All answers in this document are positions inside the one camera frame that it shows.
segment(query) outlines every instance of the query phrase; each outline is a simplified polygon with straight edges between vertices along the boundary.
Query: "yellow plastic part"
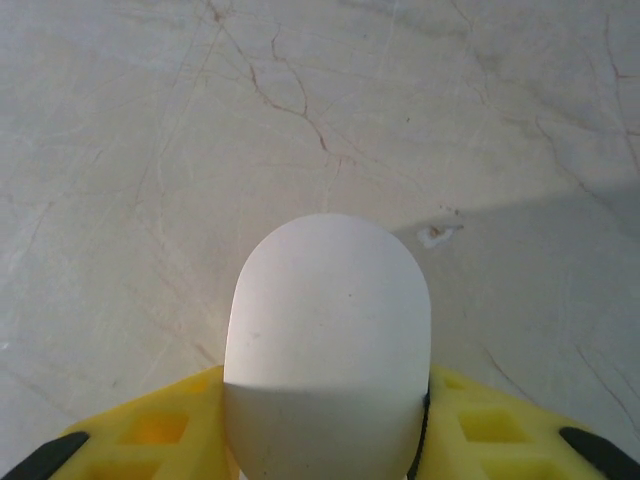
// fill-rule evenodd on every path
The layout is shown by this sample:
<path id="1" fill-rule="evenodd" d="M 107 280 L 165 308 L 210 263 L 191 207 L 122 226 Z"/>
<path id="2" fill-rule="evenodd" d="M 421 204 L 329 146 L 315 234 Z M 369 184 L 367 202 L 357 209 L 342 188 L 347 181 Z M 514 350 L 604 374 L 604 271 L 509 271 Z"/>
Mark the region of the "yellow plastic part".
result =
<path id="1" fill-rule="evenodd" d="M 69 427 L 90 438 L 51 478 L 237 479 L 222 409 L 222 367 L 205 370 Z"/>
<path id="2" fill-rule="evenodd" d="M 432 367 L 418 480 L 603 480 L 558 434 L 575 421 Z"/>
<path id="3" fill-rule="evenodd" d="M 64 433 L 91 437 L 51 478 L 237 480 L 222 377 L 222 367 L 205 370 L 73 425 Z M 558 434 L 582 425 L 441 367 L 432 367 L 430 385 L 418 480 L 604 478 Z"/>

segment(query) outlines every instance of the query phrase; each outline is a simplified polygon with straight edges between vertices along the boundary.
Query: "square cutout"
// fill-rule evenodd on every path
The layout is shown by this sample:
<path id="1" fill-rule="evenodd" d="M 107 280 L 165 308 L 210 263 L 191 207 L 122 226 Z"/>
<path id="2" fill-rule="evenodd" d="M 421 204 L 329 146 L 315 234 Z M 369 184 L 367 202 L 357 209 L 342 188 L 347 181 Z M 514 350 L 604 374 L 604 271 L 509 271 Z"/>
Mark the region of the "square cutout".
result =
<path id="1" fill-rule="evenodd" d="M 178 443 L 189 416 L 184 413 L 148 413 L 133 421 L 118 442 L 121 445 L 160 445 Z"/>
<path id="2" fill-rule="evenodd" d="M 482 469 L 489 480 L 568 480 L 568 477 L 545 458 L 484 459 Z"/>
<path id="3" fill-rule="evenodd" d="M 507 410 L 486 408 L 458 414 L 464 436 L 470 442 L 523 443 L 529 438 Z"/>
<path id="4" fill-rule="evenodd" d="M 89 468 L 89 480 L 152 480 L 158 463 L 104 463 Z"/>

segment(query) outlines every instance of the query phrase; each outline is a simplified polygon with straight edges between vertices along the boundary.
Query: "marble floor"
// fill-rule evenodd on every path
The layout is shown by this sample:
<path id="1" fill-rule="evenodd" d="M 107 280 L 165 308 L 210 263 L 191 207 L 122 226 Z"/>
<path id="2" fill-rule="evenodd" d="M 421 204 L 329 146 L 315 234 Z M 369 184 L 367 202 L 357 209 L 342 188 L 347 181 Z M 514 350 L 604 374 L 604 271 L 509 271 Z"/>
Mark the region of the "marble floor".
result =
<path id="1" fill-rule="evenodd" d="M 434 362 L 640 456 L 640 2 L 4 0 L 0 26 L 0 474 L 220 363 L 248 254 L 326 211 L 414 253 Z"/>

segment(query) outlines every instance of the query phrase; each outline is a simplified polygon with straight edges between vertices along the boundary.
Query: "black rubber pad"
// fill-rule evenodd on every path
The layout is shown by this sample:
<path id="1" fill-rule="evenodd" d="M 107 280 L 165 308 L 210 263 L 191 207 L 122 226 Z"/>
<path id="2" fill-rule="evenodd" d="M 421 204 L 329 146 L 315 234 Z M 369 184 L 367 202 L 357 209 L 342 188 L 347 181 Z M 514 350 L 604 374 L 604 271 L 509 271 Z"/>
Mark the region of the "black rubber pad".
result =
<path id="1" fill-rule="evenodd" d="M 429 421 L 429 405 L 431 405 L 431 388 L 424 396 L 424 416 L 422 417 L 422 430 L 420 432 L 420 441 L 418 442 L 418 451 L 413 459 L 409 473 L 407 473 L 407 480 L 415 480 L 418 475 L 418 467 L 420 466 L 420 459 L 422 458 L 422 450 L 424 449 L 424 441 L 427 436 L 427 423 Z"/>
<path id="2" fill-rule="evenodd" d="M 16 465 L 2 480 L 46 480 L 88 439 L 89 434 L 86 432 L 73 432 L 51 440 Z"/>
<path id="3" fill-rule="evenodd" d="M 573 427 L 561 428 L 560 436 L 607 480 L 640 480 L 640 464 L 609 440 Z"/>

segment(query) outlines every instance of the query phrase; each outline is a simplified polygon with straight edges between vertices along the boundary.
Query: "white plastic part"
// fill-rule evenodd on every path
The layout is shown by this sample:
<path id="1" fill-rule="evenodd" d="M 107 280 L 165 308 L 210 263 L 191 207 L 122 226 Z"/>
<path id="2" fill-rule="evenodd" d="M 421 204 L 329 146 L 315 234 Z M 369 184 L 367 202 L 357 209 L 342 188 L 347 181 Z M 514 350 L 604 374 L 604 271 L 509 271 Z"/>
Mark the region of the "white plastic part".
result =
<path id="1" fill-rule="evenodd" d="M 431 350 L 425 279 L 389 232 L 345 215 L 278 228 L 249 256 L 227 338 L 227 436 L 249 480 L 400 480 Z"/>

